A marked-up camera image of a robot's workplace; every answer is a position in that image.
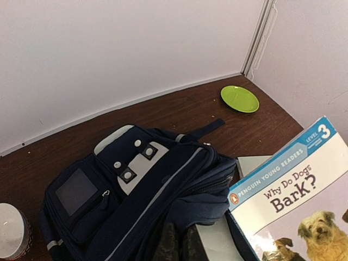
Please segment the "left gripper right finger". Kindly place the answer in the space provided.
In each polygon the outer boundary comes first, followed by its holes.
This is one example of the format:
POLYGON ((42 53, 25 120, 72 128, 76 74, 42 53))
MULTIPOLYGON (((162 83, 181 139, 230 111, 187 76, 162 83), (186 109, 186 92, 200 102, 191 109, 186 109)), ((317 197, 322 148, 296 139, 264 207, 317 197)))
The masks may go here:
POLYGON ((184 261, 207 261, 208 257, 204 250, 200 235, 196 227, 189 227, 182 241, 182 260, 184 261))

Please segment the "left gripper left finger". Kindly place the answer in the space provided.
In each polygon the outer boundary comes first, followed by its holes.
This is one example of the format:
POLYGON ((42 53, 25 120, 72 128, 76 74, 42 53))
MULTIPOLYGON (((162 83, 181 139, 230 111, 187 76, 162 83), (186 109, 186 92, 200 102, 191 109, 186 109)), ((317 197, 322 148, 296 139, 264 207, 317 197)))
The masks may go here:
POLYGON ((174 223, 166 223, 163 227, 156 249, 156 260, 179 261, 179 234, 174 223))

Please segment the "navy blue backpack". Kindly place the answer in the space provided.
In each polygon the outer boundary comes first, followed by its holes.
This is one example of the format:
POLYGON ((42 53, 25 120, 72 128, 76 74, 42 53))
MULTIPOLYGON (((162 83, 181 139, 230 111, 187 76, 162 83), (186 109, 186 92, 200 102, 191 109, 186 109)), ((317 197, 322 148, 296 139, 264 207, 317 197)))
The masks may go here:
POLYGON ((229 217, 237 161, 189 134, 125 125, 71 164, 45 191, 39 224, 53 260, 152 260, 166 233, 165 255, 183 258, 193 225, 229 217))

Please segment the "dog picture book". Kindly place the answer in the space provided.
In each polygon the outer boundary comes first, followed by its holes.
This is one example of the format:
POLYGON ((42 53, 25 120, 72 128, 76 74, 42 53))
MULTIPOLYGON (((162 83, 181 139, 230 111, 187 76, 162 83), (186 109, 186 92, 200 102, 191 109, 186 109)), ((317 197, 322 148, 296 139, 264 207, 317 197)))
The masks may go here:
POLYGON ((347 144, 325 116, 233 185, 243 260, 347 260, 347 144))

